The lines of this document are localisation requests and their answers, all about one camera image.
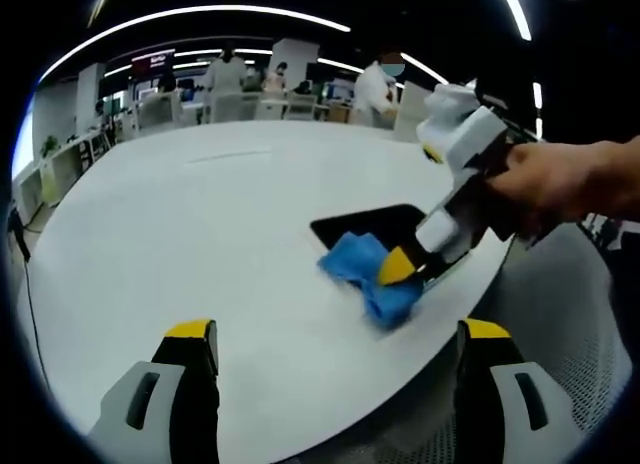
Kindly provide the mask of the person's right hand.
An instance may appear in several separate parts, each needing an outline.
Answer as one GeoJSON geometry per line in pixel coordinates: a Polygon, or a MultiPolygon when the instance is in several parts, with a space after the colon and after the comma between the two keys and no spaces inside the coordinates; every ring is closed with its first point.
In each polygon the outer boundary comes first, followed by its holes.
{"type": "Polygon", "coordinates": [[[488,183],[516,208],[519,234],[536,235],[593,212],[589,181],[595,163],[589,145],[519,144],[507,156],[507,169],[488,183]]]}

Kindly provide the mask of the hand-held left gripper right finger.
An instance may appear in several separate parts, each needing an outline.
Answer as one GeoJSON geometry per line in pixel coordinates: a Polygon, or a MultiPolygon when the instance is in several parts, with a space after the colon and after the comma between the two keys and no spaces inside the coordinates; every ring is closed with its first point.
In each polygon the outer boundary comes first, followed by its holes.
{"type": "Polygon", "coordinates": [[[573,402],[500,325],[458,322],[456,463],[564,463],[575,450],[573,402]]]}

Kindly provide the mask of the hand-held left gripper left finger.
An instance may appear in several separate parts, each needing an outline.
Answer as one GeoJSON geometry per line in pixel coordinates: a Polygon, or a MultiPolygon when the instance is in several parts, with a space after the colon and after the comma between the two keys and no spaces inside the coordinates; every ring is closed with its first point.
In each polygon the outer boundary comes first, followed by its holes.
{"type": "Polygon", "coordinates": [[[108,463],[217,463],[217,326],[182,322],[104,395],[88,439],[108,463]]]}

